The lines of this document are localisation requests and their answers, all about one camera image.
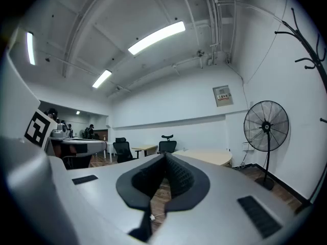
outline black vent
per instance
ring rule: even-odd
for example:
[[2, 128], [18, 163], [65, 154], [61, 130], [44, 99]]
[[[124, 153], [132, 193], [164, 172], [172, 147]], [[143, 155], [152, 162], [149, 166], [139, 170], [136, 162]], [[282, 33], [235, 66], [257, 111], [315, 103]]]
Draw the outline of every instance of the black vent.
[[263, 238], [269, 237], [281, 228], [281, 225], [252, 196], [237, 201]]
[[98, 179], [97, 176], [95, 176], [95, 175], [89, 175], [89, 176], [85, 176], [85, 177], [80, 177], [80, 178], [72, 179], [72, 181], [73, 181], [73, 183], [75, 185], [77, 185], [77, 184], [81, 184], [81, 183], [85, 183], [85, 182], [94, 181], [96, 179]]

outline fan grille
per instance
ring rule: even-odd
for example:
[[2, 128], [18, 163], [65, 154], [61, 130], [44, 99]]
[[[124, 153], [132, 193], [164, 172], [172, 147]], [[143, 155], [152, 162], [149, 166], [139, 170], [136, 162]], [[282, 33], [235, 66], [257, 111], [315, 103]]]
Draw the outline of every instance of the fan grille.
[[247, 141], [255, 149], [268, 151], [268, 135], [262, 124], [267, 121], [270, 127], [270, 150], [277, 149], [285, 141], [289, 129], [288, 116], [278, 103], [263, 101], [254, 105], [246, 114], [244, 120], [244, 134]]

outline black office chair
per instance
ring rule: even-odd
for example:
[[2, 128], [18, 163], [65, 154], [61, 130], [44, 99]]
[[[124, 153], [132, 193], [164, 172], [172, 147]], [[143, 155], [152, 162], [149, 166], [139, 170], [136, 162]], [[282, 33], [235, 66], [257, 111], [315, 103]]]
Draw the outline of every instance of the black office chair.
[[167, 141], [161, 141], [159, 143], [159, 152], [158, 152], [158, 154], [173, 153], [175, 151], [177, 141], [171, 141], [170, 138], [173, 138], [174, 134], [172, 134], [171, 136], [162, 135], [161, 137], [167, 139]]
[[116, 142], [113, 143], [113, 147], [117, 153], [117, 162], [122, 163], [126, 161], [133, 160], [133, 155], [129, 148], [129, 142], [126, 141], [126, 138], [116, 138]]

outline standing fan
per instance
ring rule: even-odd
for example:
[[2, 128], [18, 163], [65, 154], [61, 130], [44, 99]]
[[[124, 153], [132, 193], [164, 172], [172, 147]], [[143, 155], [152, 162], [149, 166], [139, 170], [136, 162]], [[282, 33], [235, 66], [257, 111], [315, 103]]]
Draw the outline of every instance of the standing fan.
[[274, 182], [267, 179], [270, 151], [280, 147], [288, 134], [288, 116], [278, 103], [263, 101], [255, 104], [246, 114], [244, 134], [249, 144], [261, 152], [267, 153], [265, 176], [255, 181], [271, 190]]

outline fan base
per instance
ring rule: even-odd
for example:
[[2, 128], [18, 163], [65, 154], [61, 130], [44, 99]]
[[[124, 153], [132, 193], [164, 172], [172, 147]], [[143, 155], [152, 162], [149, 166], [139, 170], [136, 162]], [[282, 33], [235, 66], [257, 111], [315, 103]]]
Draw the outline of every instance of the fan base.
[[261, 186], [265, 187], [267, 190], [272, 190], [274, 187], [274, 181], [266, 178], [266, 181], [264, 181], [264, 178], [258, 178], [255, 180], [255, 182], [259, 183]]

